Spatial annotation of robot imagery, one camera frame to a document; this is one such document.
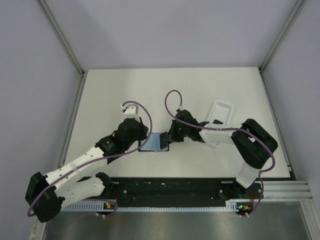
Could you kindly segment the black credit card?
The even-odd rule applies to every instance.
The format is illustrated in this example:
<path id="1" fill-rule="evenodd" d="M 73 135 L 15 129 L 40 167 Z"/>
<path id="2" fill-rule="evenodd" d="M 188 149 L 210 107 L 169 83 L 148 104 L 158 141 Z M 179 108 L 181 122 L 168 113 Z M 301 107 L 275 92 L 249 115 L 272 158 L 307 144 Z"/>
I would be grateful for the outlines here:
<path id="1" fill-rule="evenodd" d="M 159 135 L 159 139 L 161 142 L 168 142 L 169 141 L 169 136 L 168 132 L 163 132 Z"/>

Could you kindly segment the black leather card holder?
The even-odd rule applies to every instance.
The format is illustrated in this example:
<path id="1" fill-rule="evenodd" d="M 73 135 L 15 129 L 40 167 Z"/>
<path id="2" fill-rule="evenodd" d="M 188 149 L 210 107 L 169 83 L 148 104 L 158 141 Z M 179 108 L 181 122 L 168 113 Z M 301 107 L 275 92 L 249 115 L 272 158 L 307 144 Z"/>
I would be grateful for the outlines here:
<path id="1" fill-rule="evenodd" d="M 139 152 L 168 152 L 170 150 L 169 148 L 169 142 L 161 142 L 160 141 L 160 134 L 153 132 L 150 135 L 150 138 L 147 140 L 139 141 L 138 147 Z"/>

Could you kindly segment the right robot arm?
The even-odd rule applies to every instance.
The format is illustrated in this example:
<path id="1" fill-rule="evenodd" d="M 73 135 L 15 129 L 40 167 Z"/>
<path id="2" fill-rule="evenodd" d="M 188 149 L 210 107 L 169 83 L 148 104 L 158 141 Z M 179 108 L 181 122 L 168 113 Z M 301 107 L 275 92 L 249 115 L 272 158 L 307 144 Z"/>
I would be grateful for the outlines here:
<path id="1" fill-rule="evenodd" d="M 239 127 L 223 125 L 219 120 L 198 122 L 188 110 L 178 110 L 164 141 L 181 143 L 185 138 L 211 146 L 234 145 L 244 160 L 235 178 L 233 192 L 245 198 L 271 154 L 278 148 L 277 141 L 254 119 L 248 118 Z"/>

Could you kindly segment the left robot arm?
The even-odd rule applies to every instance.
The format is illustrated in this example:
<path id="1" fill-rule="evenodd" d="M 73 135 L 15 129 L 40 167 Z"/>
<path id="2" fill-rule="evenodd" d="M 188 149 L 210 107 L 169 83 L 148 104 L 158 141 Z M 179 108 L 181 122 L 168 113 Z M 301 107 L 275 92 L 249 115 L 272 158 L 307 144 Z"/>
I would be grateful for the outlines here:
<path id="1" fill-rule="evenodd" d="M 126 118 L 110 135 L 101 138 L 87 152 L 70 163 L 46 174 L 34 173 L 29 180 L 25 200 L 27 216 L 45 223 L 61 211 L 66 193 L 95 170 L 132 153 L 130 147 L 148 139 L 148 127 L 141 117 Z"/>

